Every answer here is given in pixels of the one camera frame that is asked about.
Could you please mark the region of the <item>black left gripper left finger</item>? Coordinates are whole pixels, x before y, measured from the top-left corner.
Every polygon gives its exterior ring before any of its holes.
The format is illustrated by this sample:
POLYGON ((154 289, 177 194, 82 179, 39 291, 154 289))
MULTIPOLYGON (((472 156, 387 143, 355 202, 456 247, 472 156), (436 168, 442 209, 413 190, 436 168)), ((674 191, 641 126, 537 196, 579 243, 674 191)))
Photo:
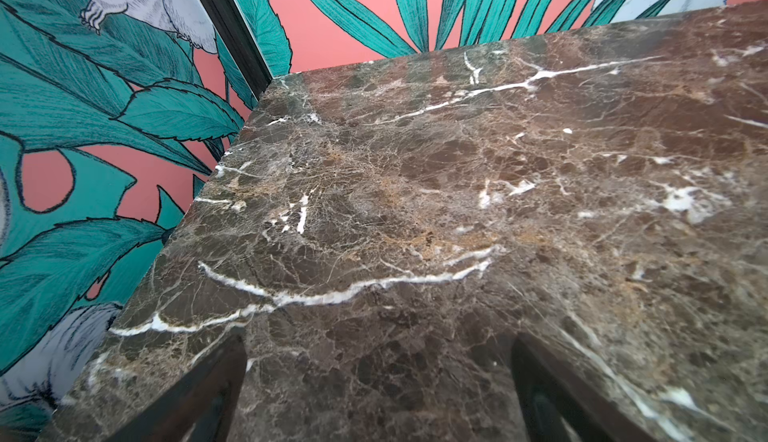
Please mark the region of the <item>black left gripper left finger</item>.
POLYGON ((225 441, 247 366, 244 334, 231 332, 110 441, 225 441))

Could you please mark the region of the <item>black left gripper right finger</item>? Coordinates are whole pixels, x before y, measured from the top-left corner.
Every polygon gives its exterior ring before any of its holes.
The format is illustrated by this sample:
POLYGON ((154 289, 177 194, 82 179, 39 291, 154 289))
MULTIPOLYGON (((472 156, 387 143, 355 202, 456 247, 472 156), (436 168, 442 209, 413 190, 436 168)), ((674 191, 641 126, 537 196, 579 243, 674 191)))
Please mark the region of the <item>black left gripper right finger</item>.
POLYGON ((512 344, 511 374, 531 441, 568 441, 569 429, 582 441, 653 439, 530 333, 512 344))

